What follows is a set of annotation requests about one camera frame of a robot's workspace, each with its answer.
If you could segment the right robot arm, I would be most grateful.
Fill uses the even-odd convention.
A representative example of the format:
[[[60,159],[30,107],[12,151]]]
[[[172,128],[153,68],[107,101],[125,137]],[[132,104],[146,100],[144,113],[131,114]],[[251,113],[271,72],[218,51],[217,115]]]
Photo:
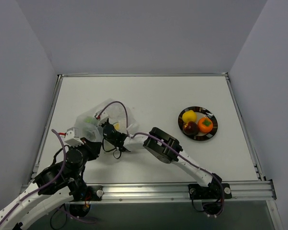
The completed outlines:
[[[222,180],[214,173],[200,167],[182,148],[179,141],[163,130],[154,127],[149,133],[127,135],[106,121],[101,124],[103,140],[120,152],[147,150],[165,164],[173,164],[191,176],[204,188],[206,196],[216,197],[222,189]]]

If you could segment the dark red fake fruit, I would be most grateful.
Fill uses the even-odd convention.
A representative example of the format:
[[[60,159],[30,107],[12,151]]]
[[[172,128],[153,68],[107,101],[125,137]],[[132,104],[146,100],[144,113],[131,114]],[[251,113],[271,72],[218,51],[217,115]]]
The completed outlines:
[[[183,133],[188,136],[196,136],[199,133],[198,125],[193,121],[184,123],[182,130],[183,130]]]

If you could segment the black rimmed plate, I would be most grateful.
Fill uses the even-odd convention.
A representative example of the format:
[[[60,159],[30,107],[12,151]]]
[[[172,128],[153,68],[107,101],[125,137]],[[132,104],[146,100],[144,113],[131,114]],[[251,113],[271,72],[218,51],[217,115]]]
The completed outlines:
[[[195,141],[207,141],[218,131],[215,115],[204,107],[191,106],[183,109],[178,116],[181,132]]]

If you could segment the green fake fruit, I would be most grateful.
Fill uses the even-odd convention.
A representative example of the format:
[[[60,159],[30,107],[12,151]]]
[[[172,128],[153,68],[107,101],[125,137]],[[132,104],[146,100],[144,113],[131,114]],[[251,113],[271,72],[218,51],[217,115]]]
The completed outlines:
[[[96,119],[96,117],[91,117],[91,116],[87,116],[84,119],[84,122],[88,123],[88,124],[92,124],[94,126],[96,126],[98,124],[98,120]]]

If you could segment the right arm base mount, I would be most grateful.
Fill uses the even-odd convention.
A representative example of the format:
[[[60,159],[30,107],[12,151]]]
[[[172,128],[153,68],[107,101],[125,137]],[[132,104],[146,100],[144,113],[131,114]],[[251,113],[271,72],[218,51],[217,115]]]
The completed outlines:
[[[232,192],[229,184],[222,183],[223,193],[219,185],[210,187],[201,187],[198,184],[189,184],[189,198],[192,207],[201,213],[206,213],[208,216],[218,216],[224,210],[225,199],[232,198]]]

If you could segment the orange fake fruit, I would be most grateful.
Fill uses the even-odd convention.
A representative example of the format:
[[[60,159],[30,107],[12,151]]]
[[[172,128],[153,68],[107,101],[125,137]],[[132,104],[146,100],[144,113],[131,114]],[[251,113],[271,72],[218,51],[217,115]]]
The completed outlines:
[[[213,123],[208,117],[202,117],[199,119],[198,128],[201,133],[209,133],[213,129]]]

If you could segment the aluminium front rail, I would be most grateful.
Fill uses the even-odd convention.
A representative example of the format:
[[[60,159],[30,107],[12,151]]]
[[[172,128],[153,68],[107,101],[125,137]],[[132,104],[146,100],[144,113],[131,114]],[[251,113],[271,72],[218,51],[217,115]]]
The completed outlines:
[[[104,194],[101,201],[89,203],[168,203],[188,202],[188,185],[192,183],[145,183],[145,184],[86,184],[101,185]],[[250,181],[228,183],[232,198],[227,201],[266,201],[275,200],[276,195],[271,181]]]

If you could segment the translucent plastic bag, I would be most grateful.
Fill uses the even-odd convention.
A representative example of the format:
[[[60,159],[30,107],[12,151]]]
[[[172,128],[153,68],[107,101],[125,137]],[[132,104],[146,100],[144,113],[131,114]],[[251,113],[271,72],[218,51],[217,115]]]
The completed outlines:
[[[135,120],[129,107],[115,103],[113,99],[107,99],[78,115],[75,120],[74,127],[79,129],[81,137],[85,137],[89,141],[103,140],[103,132],[99,132],[97,126],[84,122],[87,116],[94,117],[98,111],[108,113],[110,123],[118,132],[131,135],[139,129],[139,123]]]

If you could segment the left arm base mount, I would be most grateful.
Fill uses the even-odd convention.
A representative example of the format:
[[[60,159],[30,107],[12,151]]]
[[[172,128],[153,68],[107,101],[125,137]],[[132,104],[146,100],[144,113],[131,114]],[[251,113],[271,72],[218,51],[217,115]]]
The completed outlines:
[[[82,192],[76,195],[76,199],[73,202],[80,202],[80,204],[69,204],[68,211],[71,215],[83,218],[85,217],[90,209],[90,201],[101,201],[104,194],[103,186],[92,185],[88,186]]]

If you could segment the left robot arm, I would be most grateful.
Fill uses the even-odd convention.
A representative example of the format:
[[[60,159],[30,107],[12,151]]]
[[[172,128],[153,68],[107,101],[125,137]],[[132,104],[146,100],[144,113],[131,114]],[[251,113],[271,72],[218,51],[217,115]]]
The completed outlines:
[[[69,201],[83,201],[91,191],[83,180],[87,162],[99,157],[101,142],[80,139],[76,146],[62,146],[63,161],[52,164],[7,207],[0,211],[0,230],[13,230],[35,222]]]

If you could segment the yellow fake lemon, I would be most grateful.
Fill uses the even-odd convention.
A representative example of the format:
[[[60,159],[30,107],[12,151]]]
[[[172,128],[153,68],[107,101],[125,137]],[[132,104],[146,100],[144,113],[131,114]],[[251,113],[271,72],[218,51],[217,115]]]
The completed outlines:
[[[193,110],[189,110],[189,111],[183,113],[182,120],[186,124],[189,122],[196,122],[197,114]]]

